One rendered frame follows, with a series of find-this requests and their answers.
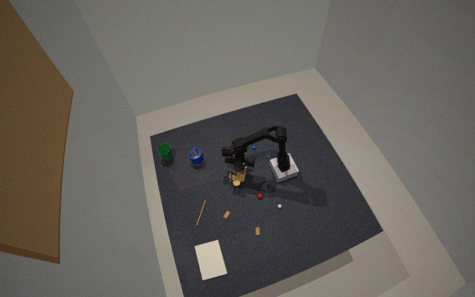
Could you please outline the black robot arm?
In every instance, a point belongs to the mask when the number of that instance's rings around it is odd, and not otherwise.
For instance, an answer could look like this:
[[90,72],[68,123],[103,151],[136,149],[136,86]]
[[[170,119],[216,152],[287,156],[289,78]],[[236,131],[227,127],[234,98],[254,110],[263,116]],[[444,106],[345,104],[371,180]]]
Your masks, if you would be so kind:
[[[276,137],[269,134],[269,132],[275,130]],[[235,154],[237,158],[244,156],[247,152],[247,147],[253,143],[256,143],[263,139],[270,139],[273,142],[277,142],[279,145],[279,152],[276,153],[278,168],[281,172],[289,170],[290,156],[285,152],[285,143],[287,141],[286,128],[282,126],[272,126],[270,128],[265,127],[262,130],[249,135],[247,137],[239,137],[234,139],[231,143],[231,147],[222,147],[222,156],[232,156]],[[243,171],[244,166],[242,160],[233,160],[233,170]]]

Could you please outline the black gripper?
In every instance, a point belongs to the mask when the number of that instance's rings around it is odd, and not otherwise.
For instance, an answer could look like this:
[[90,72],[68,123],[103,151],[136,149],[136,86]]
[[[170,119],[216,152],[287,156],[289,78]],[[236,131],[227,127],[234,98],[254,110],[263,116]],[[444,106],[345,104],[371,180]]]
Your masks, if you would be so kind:
[[[242,160],[245,166],[254,167],[255,157],[246,157],[237,158],[236,156],[227,156],[225,158],[225,163],[233,164],[233,160]],[[244,166],[244,167],[245,167]]]

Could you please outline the dark blue cup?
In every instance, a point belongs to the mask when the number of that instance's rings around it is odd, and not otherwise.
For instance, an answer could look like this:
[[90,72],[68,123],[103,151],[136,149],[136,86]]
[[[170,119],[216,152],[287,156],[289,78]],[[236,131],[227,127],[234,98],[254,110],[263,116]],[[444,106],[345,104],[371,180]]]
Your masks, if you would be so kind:
[[201,150],[198,148],[193,148],[189,151],[189,157],[192,163],[196,166],[201,165],[203,162]]

